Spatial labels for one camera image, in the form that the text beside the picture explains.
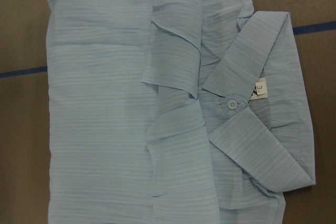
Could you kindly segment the light blue button shirt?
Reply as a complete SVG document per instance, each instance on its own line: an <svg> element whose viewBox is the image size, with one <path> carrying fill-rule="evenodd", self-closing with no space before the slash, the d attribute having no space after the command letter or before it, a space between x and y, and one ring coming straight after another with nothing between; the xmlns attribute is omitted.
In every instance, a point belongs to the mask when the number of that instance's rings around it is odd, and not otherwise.
<svg viewBox="0 0 336 224"><path fill-rule="evenodd" d="M48 3L49 223L282 223L315 184L288 12Z"/></svg>

